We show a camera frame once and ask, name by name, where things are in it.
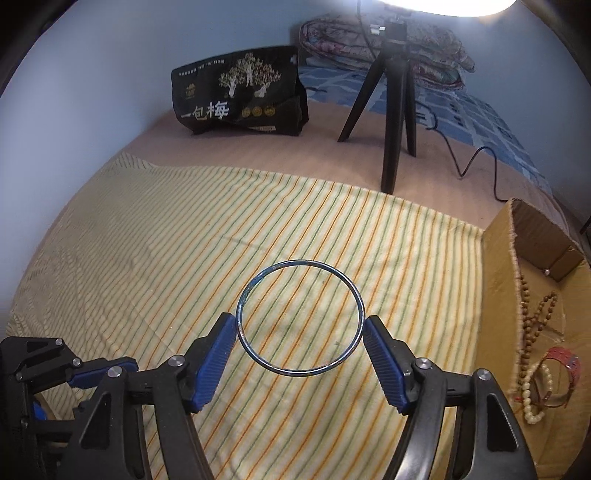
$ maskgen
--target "cardboard box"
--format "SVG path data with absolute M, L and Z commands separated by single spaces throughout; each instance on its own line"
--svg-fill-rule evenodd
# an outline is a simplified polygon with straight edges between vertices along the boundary
M 520 275 L 530 287 L 530 309 L 552 290 L 558 302 L 547 329 L 536 340 L 531 363 L 554 345 L 579 356 L 582 374 L 566 408 L 546 409 L 536 425 L 525 422 L 517 392 L 522 348 Z M 482 323 L 476 367 L 491 370 L 509 398 L 525 434 L 540 479 L 559 478 L 577 456 L 591 413 L 591 271 L 574 242 L 542 213 L 522 200 L 507 202 L 483 234 Z M 559 391 L 568 385 L 566 369 L 548 366 Z

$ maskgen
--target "floral blanket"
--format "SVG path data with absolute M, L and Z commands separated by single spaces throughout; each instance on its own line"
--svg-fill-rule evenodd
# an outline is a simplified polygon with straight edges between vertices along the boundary
M 382 47 L 382 37 L 370 34 L 369 25 L 383 22 L 380 17 L 362 17 L 361 23 L 355 16 L 316 18 L 302 25 L 300 44 L 313 56 L 310 65 L 368 70 L 373 54 Z M 407 32 L 415 81 L 429 88 L 463 89 L 460 72 L 474 72 L 475 65 L 455 34 L 412 19 L 407 21 Z

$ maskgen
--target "blue patterned blanket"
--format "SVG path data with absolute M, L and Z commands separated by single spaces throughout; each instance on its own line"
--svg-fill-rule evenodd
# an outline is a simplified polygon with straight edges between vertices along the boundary
M 314 88 L 308 90 L 308 100 L 352 106 L 365 80 L 365 72 L 301 66 L 300 80 L 305 87 Z M 418 85 L 415 97 L 437 115 L 439 130 L 448 137 L 476 148 L 483 145 L 491 147 L 501 162 L 551 194 L 548 181 L 532 163 L 505 121 L 488 103 L 463 90 L 434 90 Z M 385 78 L 378 84 L 366 108 L 385 115 Z M 420 105 L 417 105 L 417 122 L 427 127 L 433 124 L 429 111 Z

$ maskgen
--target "bed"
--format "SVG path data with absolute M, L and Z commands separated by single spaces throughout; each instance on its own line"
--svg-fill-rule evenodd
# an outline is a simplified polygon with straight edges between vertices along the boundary
M 339 144 L 362 75 L 304 66 L 301 79 L 310 87 L 310 121 L 299 137 L 194 136 L 169 112 L 124 147 L 48 231 L 15 296 L 8 333 L 60 336 L 83 359 L 132 355 L 140 368 L 153 368 L 232 311 L 262 267 L 306 257 L 349 275 L 368 313 L 385 319 L 417 355 L 471 372 L 482 229 L 502 207 L 492 195 L 492 157 L 484 154 L 460 181 L 441 137 L 419 126 L 417 157 L 402 152 L 395 196 L 385 195 L 381 91 L 349 142 Z M 438 112 L 460 159 L 478 142 L 503 145 L 499 194 L 527 200 L 567 229 L 531 162 L 522 155 L 514 160 L 521 170 L 511 164 L 509 144 L 519 145 L 510 131 L 492 136 L 492 110 L 475 99 L 472 108 L 471 97 L 457 92 L 417 91 Z M 453 106 L 460 120 L 452 120 L 464 130 L 444 113 Z M 419 120 L 429 125 L 427 115 Z M 255 347 L 288 367 L 322 363 L 350 334 L 346 292 L 308 271 L 282 273 L 254 300 L 266 312 L 249 325 Z M 313 319 L 317 330 L 264 321 L 282 316 Z M 69 418 L 87 395 L 56 388 L 46 400 Z M 152 473 L 164 479 L 149 408 L 144 419 Z M 264 371 L 239 345 L 216 397 L 194 420 L 223 480 L 379 478 L 403 425 L 362 349 L 339 369 L 302 381 Z M 452 424 L 446 417 L 443 449 Z

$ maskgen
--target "metal screw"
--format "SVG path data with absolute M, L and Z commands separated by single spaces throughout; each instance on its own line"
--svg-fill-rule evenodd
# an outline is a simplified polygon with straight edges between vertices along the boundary
M 123 373 L 123 369 L 117 365 L 115 365 L 114 367 L 111 367 L 107 370 L 107 375 L 109 375 L 111 378 L 117 378 L 122 373 Z
M 476 375 L 478 375 L 478 378 L 481 380 L 490 380 L 492 378 L 492 374 L 486 368 L 481 368 L 476 372 Z
M 419 367 L 421 370 L 429 370 L 433 364 L 431 363 L 431 361 L 428 358 L 417 358 L 414 363 L 416 364 L 417 367 Z
M 171 367 L 180 367 L 184 364 L 184 357 L 182 355 L 173 355 L 168 359 L 168 364 Z

